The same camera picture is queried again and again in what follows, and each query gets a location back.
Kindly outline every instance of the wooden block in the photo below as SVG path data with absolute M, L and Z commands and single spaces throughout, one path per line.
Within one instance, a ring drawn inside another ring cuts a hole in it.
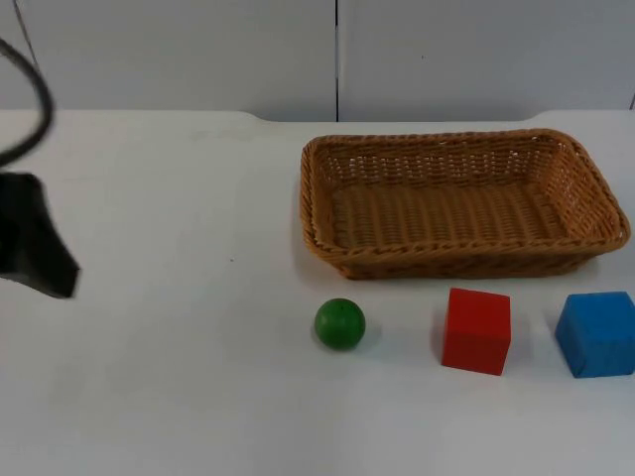
M 443 365 L 501 375 L 510 343 L 509 297 L 459 289 L 449 291 Z
M 635 370 L 635 306 L 625 292 L 570 295 L 556 339 L 576 378 Z

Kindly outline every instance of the black cable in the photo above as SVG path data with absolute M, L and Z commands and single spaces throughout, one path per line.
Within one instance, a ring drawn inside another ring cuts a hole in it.
M 0 151 L 0 168 L 7 167 L 18 161 L 36 147 L 47 134 L 53 124 L 55 105 L 49 87 L 42 76 L 36 71 L 33 65 L 22 56 L 15 48 L 0 38 L 0 55 L 3 55 L 17 69 L 19 69 L 35 89 L 38 103 L 40 105 L 40 122 L 29 136 L 15 146 L 4 151 Z

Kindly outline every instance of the toy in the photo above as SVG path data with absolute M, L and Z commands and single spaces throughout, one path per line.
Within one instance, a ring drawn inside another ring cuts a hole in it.
M 511 343 L 510 315 L 507 296 L 451 289 L 442 364 L 501 375 Z
M 355 347 L 366 330 L 366 319 L 359 306 L 352 300 L 337 298 L 325 302 L 315 320 L 317 338 L 333 350 Z
M 635 370 L 635 306 L 627 293 L 569 295 L 556 339 L 573 376 L 630 375 Z

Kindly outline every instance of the basket rim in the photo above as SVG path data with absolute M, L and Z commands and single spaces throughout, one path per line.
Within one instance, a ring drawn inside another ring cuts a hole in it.
M 318 240 L 317 228 L 314 222 L 314 203 L 312 188 L 314 175 L 312 171 L 312 155 L 317 147 L 329 144 L 372 144 L 372 143 L 428 143 L 438 140 L 449 142 L 463 142 L 467 139 L 483 139 L 501 136 L 539 137 L 549 136 L 567 143 L 583 161 L 583 165 L 596 180 L 596 184 L 604 193 L 604 197 L 611 204 L 619 224 L 615 226 L 610 238 L 544 238 L 535 240 L 424 240 L 408 244 L 386 246 L 364 246 L 344 248 L 335 243 Z M 392 259 L 404 260 L 423 257 L 466 257 L 472 255 L 598 255 L 614 251 L 626 244 L 631 230 L 628 219 L 620 208 L 608 183 L 590 158 L 584 146 L 572 136 L 548 128 L 516 129 L 493 132 L 450 132 L 435 134 L 401 134 L 401 135 L 328 135 L 311 139 L 302 152 L 301 179 L 301 218 L 303 235 L 307 246 L 317 255 L 333 264 L 345 264 L 355 261 L 356 257 L 368 255 L 386 255 Z

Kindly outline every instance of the wicker basket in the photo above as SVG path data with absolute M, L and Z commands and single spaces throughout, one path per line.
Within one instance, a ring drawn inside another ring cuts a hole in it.
M 556 275 L 630 236 L 586 150 L 547 129 L 320 137 L 301 189 L 307 245 L 351 279 Z

